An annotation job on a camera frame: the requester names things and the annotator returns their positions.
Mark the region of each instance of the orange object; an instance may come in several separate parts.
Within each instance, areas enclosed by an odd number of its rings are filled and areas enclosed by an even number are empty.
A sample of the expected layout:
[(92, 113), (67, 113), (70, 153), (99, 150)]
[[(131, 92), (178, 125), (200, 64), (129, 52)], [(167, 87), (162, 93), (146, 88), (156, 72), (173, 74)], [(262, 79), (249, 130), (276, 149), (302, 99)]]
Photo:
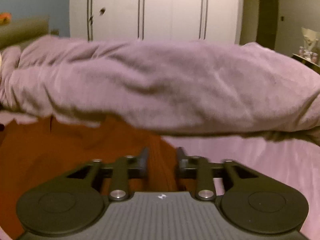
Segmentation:
[(11, 19), (12, 15), (10, 13), (0, 13), (0, 25), (10, 23)]

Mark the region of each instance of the metal screw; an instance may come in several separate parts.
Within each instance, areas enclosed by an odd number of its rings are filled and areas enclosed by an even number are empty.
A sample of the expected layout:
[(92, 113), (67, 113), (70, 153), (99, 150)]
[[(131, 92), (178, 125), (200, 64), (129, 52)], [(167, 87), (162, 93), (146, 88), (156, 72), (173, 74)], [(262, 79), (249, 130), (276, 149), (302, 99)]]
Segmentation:
[(211, 190), (203, 189), (199, 191), (198, 195), (202, 198), (211, 198), (213, 197), (214, 193)]
[(116, 189), (114, 191), (111, 191), (110, 196), (113, 198), (123, 198), (125, 196), (125, 192), (120, 189)]

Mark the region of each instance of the wardrobe door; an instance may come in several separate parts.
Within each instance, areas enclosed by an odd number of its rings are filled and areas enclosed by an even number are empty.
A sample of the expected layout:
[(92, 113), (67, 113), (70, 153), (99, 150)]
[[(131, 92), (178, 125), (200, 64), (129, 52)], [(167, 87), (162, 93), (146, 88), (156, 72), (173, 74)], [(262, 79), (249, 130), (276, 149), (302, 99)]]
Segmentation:
[(173, 0), (142, 0), (142, 39), (170, 40)]
[(243, 0), (205, 0), (204, 39), (218, 43), (236, 43), (241, 31)]
[(203, 0), (173, 0), (172, 40), (190, 41), (200, 38)]
[(70, 0), (70, 36), (71, 38), (88, 39), (87, 9), (90, 0)]
[(93, 39), (136, 40), (139, 0), (93, 0)]

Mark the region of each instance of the pink blanket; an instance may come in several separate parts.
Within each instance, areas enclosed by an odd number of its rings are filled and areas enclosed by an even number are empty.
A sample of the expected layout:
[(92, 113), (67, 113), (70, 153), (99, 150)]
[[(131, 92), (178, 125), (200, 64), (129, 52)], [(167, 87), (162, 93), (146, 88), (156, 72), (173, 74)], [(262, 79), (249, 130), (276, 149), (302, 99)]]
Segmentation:
[(45, 36), (22, 54), (8, 50), (0, 103), (9, 110), (92, 124), (112, 112), (167, 133), (311, 129), (307, 133), (320, 140), (320, 76), (255, 43), (88, 43)]

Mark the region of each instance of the black mount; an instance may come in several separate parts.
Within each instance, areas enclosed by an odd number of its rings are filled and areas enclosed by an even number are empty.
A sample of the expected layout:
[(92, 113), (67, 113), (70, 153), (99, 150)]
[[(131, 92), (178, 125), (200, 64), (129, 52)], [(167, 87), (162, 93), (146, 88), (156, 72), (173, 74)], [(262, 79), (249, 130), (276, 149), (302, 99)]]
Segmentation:
[[(195, 198), (212, 202), (230, 223), (252, 233), (276, 235), (300, 230), (308, 202), (297, 190), (226, 160), (186, 156), (177, 149), (177, 177), (196, 179)], [(110, 202), (130, 197), (129, 179), (147, 175), (148, 149), (137, 157), (114, 163), (93, 160), (26, 192), (17, 202), (17, 215), (26, 231), (43, 236), (64, 236), (95, 224)], [(102, 196), (104, 178), (111, 178), (109, 195)], [(217, 198), (213, 178), (222, 178), (225, 194)]]

